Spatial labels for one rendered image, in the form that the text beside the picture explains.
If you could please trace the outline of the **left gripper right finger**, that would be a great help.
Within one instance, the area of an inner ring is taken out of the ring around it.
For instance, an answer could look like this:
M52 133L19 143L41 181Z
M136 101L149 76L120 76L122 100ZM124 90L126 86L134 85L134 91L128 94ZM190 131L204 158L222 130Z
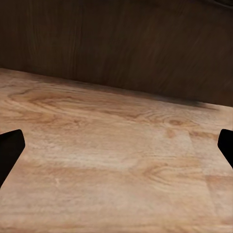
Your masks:
M233 131L222 129L217 145L233 168Z

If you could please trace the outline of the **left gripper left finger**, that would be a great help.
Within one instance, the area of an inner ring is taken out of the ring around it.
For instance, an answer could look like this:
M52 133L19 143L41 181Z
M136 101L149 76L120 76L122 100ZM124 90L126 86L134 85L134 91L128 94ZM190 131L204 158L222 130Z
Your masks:
M25 148L21 129L0 134L0 188Z

